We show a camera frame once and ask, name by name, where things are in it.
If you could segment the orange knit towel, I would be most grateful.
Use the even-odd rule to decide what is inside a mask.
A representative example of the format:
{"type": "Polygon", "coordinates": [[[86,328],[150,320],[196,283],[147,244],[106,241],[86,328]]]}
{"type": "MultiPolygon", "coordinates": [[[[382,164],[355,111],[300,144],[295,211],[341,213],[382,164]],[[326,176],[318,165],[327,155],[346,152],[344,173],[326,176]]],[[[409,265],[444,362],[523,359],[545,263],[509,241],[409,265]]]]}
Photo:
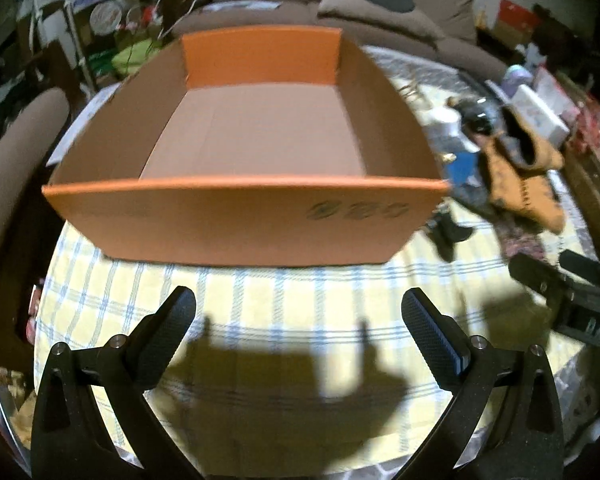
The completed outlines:
{"type": "Polygon", "coordinates": [[[534,133],[528,122],[508,107],[482,144],[489,203],[554,234],[566,225],[565,213],[547,174],[564,166],[557,148],[534,133]]]}

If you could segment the black hair clip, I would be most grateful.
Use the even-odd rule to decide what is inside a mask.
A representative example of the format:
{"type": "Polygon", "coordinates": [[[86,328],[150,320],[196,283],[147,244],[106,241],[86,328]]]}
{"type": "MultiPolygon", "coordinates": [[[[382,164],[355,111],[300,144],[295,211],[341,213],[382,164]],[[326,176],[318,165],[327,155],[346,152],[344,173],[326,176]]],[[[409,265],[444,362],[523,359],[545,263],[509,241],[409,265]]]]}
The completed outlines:
{"type": "Polygon", "coordinates": [[[474,231],[471,226],[458,224],[446,209],[438,209],[425,224],[426,235],[436,246],[439,257],[447,263],[455,259],[455,246],[469,240],[474,231]]]}

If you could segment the white tissue box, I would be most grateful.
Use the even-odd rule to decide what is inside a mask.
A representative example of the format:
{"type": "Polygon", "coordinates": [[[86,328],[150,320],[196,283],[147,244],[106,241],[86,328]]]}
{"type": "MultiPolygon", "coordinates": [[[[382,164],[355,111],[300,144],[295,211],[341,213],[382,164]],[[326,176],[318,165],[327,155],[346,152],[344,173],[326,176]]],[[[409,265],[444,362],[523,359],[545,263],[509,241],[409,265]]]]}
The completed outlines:
{"type": "Polygon", "coordinates": [[[561,148],[569,129],[558,115],[528,86],[519,86],[510,99],[510,107],[521,123],[554,148],[561,148]]]}

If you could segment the clear dome black container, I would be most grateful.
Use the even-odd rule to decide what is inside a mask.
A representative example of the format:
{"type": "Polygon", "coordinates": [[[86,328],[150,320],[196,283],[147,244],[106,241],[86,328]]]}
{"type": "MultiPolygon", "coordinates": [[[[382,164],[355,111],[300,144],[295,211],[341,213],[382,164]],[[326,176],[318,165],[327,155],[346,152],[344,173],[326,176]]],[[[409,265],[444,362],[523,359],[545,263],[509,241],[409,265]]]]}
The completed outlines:
{"type": "Polygon", "coordinates": [[[500,109],[487,98],[464,98],[454,105],[462,126],[471,133],[490,136],[502,125],[500,109]]]}

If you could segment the brown chair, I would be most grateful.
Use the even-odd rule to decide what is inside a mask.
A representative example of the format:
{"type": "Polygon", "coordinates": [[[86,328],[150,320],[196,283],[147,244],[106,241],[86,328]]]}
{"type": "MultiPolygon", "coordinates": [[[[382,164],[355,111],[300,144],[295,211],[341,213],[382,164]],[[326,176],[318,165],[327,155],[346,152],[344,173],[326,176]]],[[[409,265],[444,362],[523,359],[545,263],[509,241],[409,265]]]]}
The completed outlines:
{"type": "Polygon", "coordinates": [[[12,215],[38,167],[53,151],[70,116],[69,101],[55,87],[17,116],[0,140],[0,250],[12,215]]]}

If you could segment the orange cardboard box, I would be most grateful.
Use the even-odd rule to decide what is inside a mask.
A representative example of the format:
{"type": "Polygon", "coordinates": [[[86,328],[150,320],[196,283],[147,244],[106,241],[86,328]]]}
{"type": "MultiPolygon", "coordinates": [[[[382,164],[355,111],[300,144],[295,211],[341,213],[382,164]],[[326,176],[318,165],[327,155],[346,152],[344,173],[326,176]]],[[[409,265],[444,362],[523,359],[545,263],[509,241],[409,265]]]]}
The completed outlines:
{"type": "Polygon", "coordinates": [[[302,268],[388,261],[449,189],[341,30],[242,26],[185,35],[126,78],[43,193],[111,258],[302,268]]]}

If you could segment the brown cushion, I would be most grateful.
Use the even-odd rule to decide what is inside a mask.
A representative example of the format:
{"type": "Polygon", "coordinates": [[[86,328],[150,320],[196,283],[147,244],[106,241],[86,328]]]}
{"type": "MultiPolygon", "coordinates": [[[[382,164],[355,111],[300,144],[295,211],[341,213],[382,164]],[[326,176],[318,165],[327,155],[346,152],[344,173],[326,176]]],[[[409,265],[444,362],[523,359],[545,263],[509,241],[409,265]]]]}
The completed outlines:
{"type": "Polygon", "coordinates": [[[320,18],[342,18],[392,29],[432,42],[446,37],[442,28],[419,8],[408,13],[398,13],[366,0],[321,0],[317,7],[317,15],[320,18]]]}

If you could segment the brown sofa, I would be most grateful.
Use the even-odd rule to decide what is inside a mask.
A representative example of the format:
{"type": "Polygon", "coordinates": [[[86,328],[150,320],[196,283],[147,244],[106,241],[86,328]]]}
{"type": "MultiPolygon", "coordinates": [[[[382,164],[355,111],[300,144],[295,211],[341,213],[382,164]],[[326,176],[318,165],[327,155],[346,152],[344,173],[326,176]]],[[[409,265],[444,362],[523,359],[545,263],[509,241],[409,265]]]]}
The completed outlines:
{"type": "Polygon", "coordinates": [[[474,0],[413,0],[400,13],[370,0],[211,0],[174,28],[175,36],[251,25],[340,28],[364,46],[428,58],[499,82],[507,66],[477,44],[474,0]]]}

